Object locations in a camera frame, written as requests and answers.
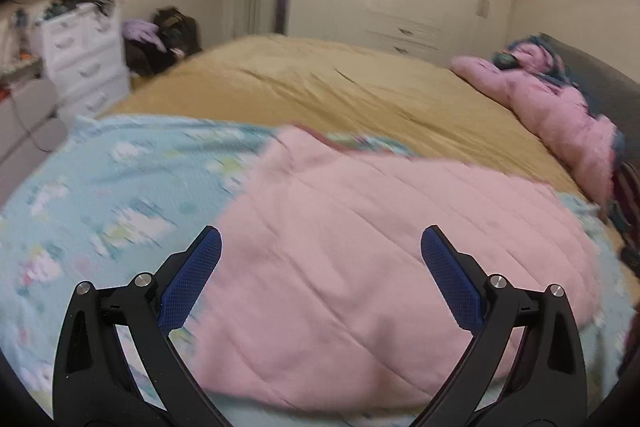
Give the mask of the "lilac garment pile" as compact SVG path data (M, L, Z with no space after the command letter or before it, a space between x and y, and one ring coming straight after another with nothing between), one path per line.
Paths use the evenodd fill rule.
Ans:
M148 22L147 20L139 20L138 18L132 18L131 20L125 20L122 23L122 36L129 41L152 44L160 52L166 53L166 46L162 39L158 35L157 25Z

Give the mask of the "dark patterned pillow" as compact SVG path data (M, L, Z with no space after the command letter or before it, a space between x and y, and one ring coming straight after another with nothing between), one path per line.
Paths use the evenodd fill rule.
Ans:
M570 83L562 58L541 36L515 40L490 61L500 70L523 69L555 86Z

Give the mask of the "white drawer chest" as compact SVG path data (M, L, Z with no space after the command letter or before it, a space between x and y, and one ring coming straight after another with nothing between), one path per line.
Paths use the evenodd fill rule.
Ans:
M58 94L58 118L72 127L96 118L131 92L120 7L113 0L81 3L73 11L36 19L32 48Z

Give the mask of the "pink duvet at headboard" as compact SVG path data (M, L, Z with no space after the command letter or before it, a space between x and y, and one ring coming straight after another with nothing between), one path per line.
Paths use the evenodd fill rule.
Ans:
M570 170L576 184L593 202L608 205L622 137L608 117L593 113L574 81L555 86L523 69L500 70L490 60L475 56L455 57L451 70L480 93L512 110Z

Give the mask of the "black backpack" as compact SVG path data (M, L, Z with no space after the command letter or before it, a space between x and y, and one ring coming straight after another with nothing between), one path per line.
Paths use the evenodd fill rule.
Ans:
M193 17L168 6L155 12L152 23L157 26L160 41L177 61L201 52L200 28Z

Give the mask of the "pink quilted jacket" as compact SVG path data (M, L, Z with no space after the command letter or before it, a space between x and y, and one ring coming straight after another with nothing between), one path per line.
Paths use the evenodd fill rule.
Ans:
M430 225L516 287L561 285L579 325L597 313L597 246L547 185L289 127L216 220L222 255L192 329L198 383L301 411L430 401L470 341L422 260Z

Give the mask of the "striped maroon cloth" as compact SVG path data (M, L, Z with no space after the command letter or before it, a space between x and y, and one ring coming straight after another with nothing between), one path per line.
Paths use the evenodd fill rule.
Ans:
M610 219L623 239L620 259L636 277L639 276L639 175L633 165L625 161L613 174Z

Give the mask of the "Hello Kitty blue blanket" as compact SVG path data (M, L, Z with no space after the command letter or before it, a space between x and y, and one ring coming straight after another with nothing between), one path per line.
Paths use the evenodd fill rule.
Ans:
M1 351L49 416L58 335L76 285L120 286L183 251L282 128L186 117L78 118L1 208ZM590 405L617 381L634 304L596 208L555 192L600 248L601 308L580 333ZM300 415L222 395L235 426L408 426L420 412Z

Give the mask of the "grey chair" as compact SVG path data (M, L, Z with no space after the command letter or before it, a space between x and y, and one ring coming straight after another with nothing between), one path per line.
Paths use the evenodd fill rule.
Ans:
M58 92L47 79L14 84L1 99L1 205L66 140Z

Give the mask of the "tan bed cover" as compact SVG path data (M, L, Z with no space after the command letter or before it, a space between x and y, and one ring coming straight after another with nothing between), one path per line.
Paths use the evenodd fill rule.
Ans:
M146 80L110 112L384 136L423 156L579 191L511 112L450 70L336 42L255 36L214 46Z

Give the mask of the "grey padded headboard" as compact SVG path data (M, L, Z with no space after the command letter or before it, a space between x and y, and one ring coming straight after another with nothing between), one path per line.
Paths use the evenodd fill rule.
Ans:
M625 135L627 154L639 150L639 83L597 57L547 34L539 37L562 58L567 72L593 103Z

